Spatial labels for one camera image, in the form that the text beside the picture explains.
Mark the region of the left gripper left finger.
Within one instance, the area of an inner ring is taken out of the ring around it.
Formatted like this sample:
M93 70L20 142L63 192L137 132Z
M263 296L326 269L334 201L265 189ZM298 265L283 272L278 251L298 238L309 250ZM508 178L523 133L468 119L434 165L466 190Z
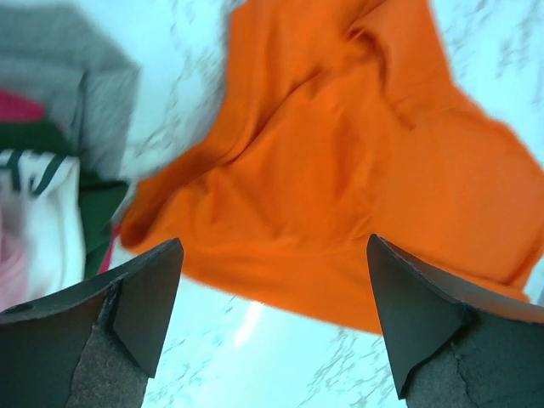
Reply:
M184 250L169 240L1 313L3 407L140 407L156 375Z

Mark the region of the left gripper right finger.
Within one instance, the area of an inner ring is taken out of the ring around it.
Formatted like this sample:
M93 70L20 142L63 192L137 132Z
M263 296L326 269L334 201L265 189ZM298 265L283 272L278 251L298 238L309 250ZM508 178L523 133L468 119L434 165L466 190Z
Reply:
M367 260L394 386L409 407L541 407L543 308L378 235Z

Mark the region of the orange t shirt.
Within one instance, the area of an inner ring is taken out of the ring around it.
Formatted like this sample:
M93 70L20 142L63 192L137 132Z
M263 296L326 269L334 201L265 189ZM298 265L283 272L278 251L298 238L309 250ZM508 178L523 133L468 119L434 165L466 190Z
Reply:
M197 281L379 332L374 234L524 300L543 171L452 81L427 2L242 4L217 120L139 184L123 246L177 238Z

